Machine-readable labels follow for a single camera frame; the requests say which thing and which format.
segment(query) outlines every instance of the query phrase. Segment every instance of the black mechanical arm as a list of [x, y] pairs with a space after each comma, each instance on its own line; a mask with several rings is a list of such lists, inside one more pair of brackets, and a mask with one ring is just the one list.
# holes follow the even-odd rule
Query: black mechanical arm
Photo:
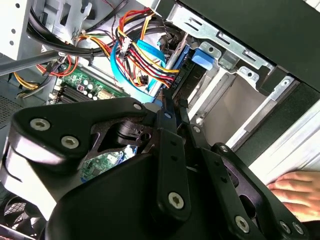
[[[39, 121], [36, 130], [34, 119], [49, 126]], [[167, 91], [156, 113], [133, 98], [23, 109], [13, 116], [2, 171], [20, 181], [8, 162], [23, 158], [38, 176], [58, 180], [127, 145], [138, 146], [136, 156], [57, 202], [46, 240], [309, 239], [226, 145], [207, 143], [185, 102], [174, 105]]]

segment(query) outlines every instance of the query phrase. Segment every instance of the silver metal panel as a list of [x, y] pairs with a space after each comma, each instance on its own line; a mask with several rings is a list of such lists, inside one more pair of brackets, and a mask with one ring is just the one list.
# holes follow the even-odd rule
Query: silver metal panel
[[295, 171], [320, 171], [320, 101], [249, 167], [265, 184]]
[[[90, 14], [92, 4], [89, 2], [83, 12], [82, 3], [74, 0], [61, 0], [57, 9], [52, 33], [69, 43], [75, 43], [80, 35], [83, 22]], [[65, 24], [61, 20], [67, 15]]]
[[167, 20], [195, 38], [214, 41], [256, 69], [260, 69], [262, 66], [266, 66], [270, 70], [274, 68], [268, 61], [178, 3], [174, 5]]
[[31, 0], [1, 1], [0, 52], [14, 60], [21, 57], [21, 40], [27, 29], [31, 3]]
[[290, 76], [286, 76], [275, 88], [268, 98], [256, 109], [238, 131], [227, 141], [226, 145], [236, 151], [252, 134], [260, 122], [274, 109], [274, 107], [299, 84]]

